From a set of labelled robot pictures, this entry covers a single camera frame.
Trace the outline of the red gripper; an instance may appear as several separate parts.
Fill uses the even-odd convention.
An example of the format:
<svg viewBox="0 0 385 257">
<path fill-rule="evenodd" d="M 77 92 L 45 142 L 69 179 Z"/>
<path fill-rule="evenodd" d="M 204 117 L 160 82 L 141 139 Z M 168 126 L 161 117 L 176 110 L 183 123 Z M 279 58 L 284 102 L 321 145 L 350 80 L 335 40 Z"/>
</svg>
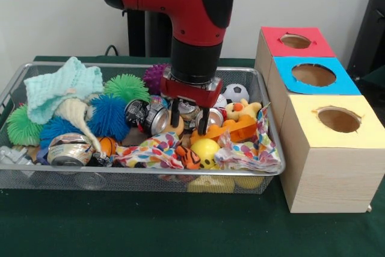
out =
<svg viewBox="0 0 385 257">
<path fill-rule="evenodd" d="M 179 126 L 179 99 L 194 102 L 202 107 L 197 115 L 197 132 L 199 135 L 205 135 L 208 125 L 210 108 L 213 107 L 223 86 L 223 80 L 215 77 L 207 85 L 191 85 L 179 82 L 171 78 L 161 78 L 161 93 L 172 98 L 171 105 L 171 125 Z"/>
</svg>

